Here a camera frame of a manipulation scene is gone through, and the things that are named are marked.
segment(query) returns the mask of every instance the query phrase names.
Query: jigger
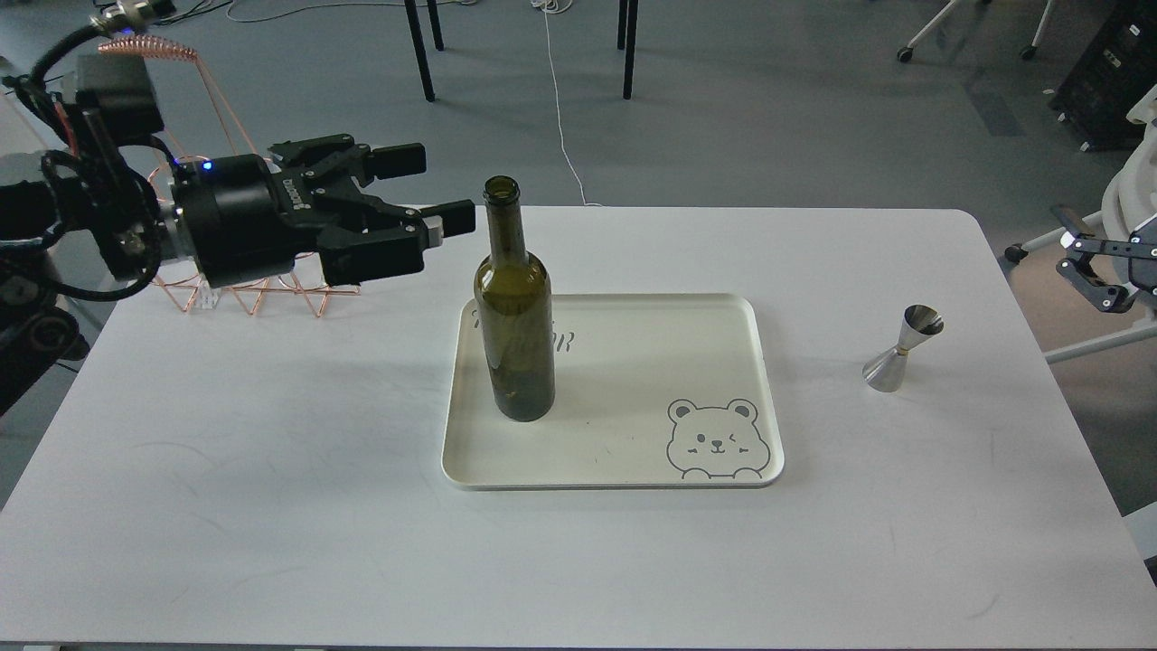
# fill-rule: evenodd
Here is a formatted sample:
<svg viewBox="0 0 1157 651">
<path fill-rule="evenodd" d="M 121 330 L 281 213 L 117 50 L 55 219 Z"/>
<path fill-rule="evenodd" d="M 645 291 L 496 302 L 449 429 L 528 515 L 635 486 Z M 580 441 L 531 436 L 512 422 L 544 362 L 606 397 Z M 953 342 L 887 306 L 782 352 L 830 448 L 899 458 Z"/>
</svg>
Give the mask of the jigger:
<svg viewBox="0 0 1157 651">
<path fill-rule="evenodd" d="M 908 305 L 904 310 L 900 340 L 891 348 L 864 364 L 864 380 L 877 392 L 892 393 L 904 383 L 904 371 L 908 367 L 908 353 L 938 335 L 944 330 L 944 319 L 927 304 Z"/>
</svg>

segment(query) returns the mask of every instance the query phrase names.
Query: bear cartoon print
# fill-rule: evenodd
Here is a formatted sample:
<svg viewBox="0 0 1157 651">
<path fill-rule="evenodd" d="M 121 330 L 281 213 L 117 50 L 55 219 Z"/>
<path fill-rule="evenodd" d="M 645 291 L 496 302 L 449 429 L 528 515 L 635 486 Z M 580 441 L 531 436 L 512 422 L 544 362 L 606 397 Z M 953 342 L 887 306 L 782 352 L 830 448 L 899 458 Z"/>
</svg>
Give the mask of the bear cartoon print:
<svg viewBox="0 0 1157 651">
<path fill-rule="evenodd" d="M 736 399 L 727 407 L 699 408 L 690 400 L 677 400 L 666 415 L 675 424 L 666 458 L 684 479 L 762 478 L 772 451 L 759 435 L 759 413 L 750 401 Z"/>
</svg>

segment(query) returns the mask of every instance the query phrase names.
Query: white chair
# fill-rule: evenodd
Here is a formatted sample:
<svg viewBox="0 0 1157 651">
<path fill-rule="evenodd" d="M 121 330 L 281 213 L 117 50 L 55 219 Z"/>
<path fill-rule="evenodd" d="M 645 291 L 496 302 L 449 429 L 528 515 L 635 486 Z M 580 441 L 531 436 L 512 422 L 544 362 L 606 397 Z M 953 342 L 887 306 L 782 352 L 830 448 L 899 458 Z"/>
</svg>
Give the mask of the white chair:
<svg viewBox="0 0 1157 651">
<path fill-rule="evenodd" d="M 1157 86 L 1129 110 L 1128 118 L 1133 123 L 1148 125 L 1144 139 L 1105 188 L 1100 210 L 1084 217 L 1084 222 L 1090 225 L 1100 223 L 1107 238 L 1118 242 L 1129 242 L 1133 231 L 1157 219 Z M 1081 245 L 1079 239 L 1069 236 L 1064 228 L 1057 228 L 1024 244 L 1012 244 L 1004 250 L 1004 258 L 1016 264 L 1030 251 L 1057 239 L 1069 250 Z M 1157 251 L 1157 241 L 1133 243 L 1141 243 Z M 1125 331 L 1046 353 L 1045 360 L 1049 364 L 1157 338 L 1157 288 L 1145 290 L 1128 282 L 1128 259 L 1111 259 L 1114 273 L 1126 280 L 1122 286 L 1129 291 L 1134 304 L 1144 309 L 1144 316 Z M 1157 260 L 1148 264 L 1157 264 Z"/>
<path fill-rule="evenodd" d="M 988 5 L 993 0 L 980 0 L 980 3 Z M 918 31 L 916 35 L 912 37 L 912 40 L 909 40 L 907 45 L 900 47 L 900 51 L 896 53 L 896 58 L 901 64 L 911 61 L 912 51 L 916 47 L 916 45 L 920 44 L 920 42 L 923 40 L 929 34 L 931 34 L 931 31 L 936 29 L 939 25 L 939 23 L 944 22 L 944 20 L 948 19 L 949 14 L 955 12 L 956 8 L 959 7 L 961 2 L 964 2 L 964 0 L 949 0 L 948 5 L 944 5 L 944 8 L 941 9 L 939 13 L 933 17 L 933 20 L 928 21 L 928 24 L 926 24 L 923 29 Z M 1030 43 L 1023 50 L 1020 50 L 1022 59 L 1027 61 L 1029 59 L 1037 56 L 1037 46 L 1040 45 L 1040 37 L 1045 32 L 1045 25 L 1048 24 L 1048 17 L 1053 13 L 1054 3 L 1055 0 L 1048 0 L 1045 3 L 1045 13 L 1041 14 L 1040 16 L 1040 24 L 1037 25 L 1037 34 L 1032 37 L 1032 43 Z"/>
</svg>

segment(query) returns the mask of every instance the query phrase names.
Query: wine bottle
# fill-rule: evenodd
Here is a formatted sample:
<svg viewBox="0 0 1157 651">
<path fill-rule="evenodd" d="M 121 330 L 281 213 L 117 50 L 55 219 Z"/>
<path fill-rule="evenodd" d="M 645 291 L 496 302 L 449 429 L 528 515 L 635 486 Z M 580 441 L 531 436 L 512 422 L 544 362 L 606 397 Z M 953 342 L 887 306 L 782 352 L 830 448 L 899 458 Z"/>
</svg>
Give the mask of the wine bottle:
<svg viewBox="0 0 1157 651">
<path fill-rule="evenodd" d="M 526 251 L 515 179 L 489 178 L 485 199 L 491 254 L 474 274 L 474 301 L 494 402 L 514 421 L 535 421 L 554 404 L 551 276 Z"/>
</svg>

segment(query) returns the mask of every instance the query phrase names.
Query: black chair leg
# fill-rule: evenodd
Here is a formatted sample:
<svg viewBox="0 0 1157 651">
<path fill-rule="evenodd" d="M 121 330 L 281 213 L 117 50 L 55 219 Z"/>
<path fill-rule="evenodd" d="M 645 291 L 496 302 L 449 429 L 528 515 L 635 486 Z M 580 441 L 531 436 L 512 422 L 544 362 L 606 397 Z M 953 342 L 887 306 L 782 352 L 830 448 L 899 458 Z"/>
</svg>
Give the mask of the black chair leg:
<svg viewBox="0 0 1157 651">
<path fill-rule="evenodd" d="M 635 28 L 639 24 L 639 0 L 627 0 L 627 64 L 622 71 L 622 98 L 631 98 L 635 77 Z"/>
<path fill-rule="evenodd" d="M 414 57 L 418 58 L 418 73 L 422 75 L 422 91 L 426 101 L 434 101 L 434 82 L 430 80 L 430 66 L 426 60 L 426 43 L 422 42 L 422 27 L 418 23 L 417 0 L 405 0 L 406 20 L 410 21 L 410 37 L 414 39 Z"/>
<path fill-rule="evenodd" d="M 441 52 L 445 50 L 445 43 L 442 43 L 442 21 L 437 20 L 437 1 L 426 0 L 426 6 L 430 12 L 430 31 L 434 32 L 434 49 Z"/>
<path fill-rule="evenodd" d="M 619 50 L 626 47 L 627 38 L 627 0 L 619 0 Z"/>
</svg>

